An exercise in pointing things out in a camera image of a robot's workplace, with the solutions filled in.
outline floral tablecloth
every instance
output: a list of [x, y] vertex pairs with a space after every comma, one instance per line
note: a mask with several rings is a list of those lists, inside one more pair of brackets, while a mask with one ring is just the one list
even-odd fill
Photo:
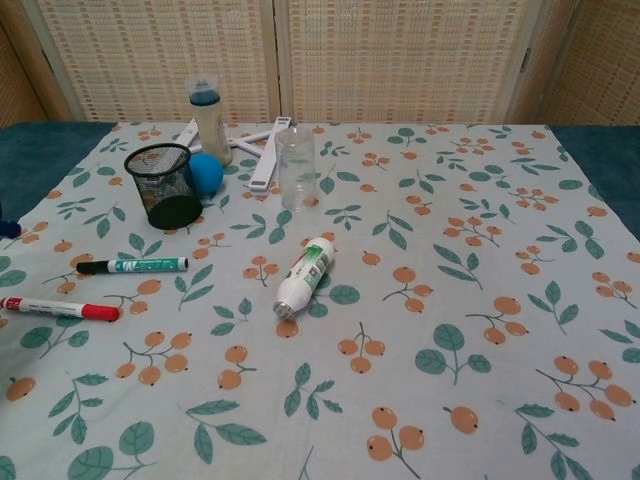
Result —
[[[183, 127], [119, 124], [0, 241], [0, 297], [123, 311], [0, 312], [0, 479], [640, 478], [640, 245], [548, 128], [310, 125], [317, 206], [252, 195], [236, 151], [158, 231], [123, 161]], [[335, 264], [278, 323], [320, 235]]]

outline plastic bottle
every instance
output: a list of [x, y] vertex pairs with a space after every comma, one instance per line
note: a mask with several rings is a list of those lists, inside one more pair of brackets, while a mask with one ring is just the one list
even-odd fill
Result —
[[273, 311], [281, 319], [293, 319], [293, 314], [309, 303], [311, 294], [335, 257], [333, 244], [322, 237], [307, 243], [286, 278], [278, 286]]
[[216, 157], [225, 167], [231, 163], [231, 148], [222, 123], [222, 101], [214, 75], [192, 75], [187, 80], [193, 117], [198, 124], [202, 150]]

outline blue fabric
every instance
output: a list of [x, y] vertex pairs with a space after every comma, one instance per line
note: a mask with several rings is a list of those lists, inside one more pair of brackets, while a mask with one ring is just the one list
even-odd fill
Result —
[[33, 209], [115, 123], [30, 122], [0, 130], [3, 219]]
[[551, 131], [640, 239], [640, 126], [557, 126]]

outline bottle lid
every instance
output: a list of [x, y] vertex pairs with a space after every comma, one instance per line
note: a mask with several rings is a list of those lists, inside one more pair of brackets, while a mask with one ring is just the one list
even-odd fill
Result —
[[284, 302], [274, 303], [273, 311], [280, 320], [293, 320], [293, 309]]
[[207, 107], [220, 101], [218, 79], [214, 75], [191, 75], [187, 79], [189, 101], [196, 107]]

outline marker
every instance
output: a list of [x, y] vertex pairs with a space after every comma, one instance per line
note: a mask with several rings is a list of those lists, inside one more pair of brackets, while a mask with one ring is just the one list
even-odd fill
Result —
[[68, 317], [105, 320], [115, 322], [120, 318], [120, 310], [107, 305], [90, 303], [54, 302], [51, 300], [35, 300], [33, 298], [6, 297], [0, 300], [0, 309], [16, 312], [49, 313]]
[[96, 273], [183, 272], [188, 267], [189, 260], [186, 257], [176, 257], [80, 262], [76, 265], [76, 270], [78, 273], [94, 275]]

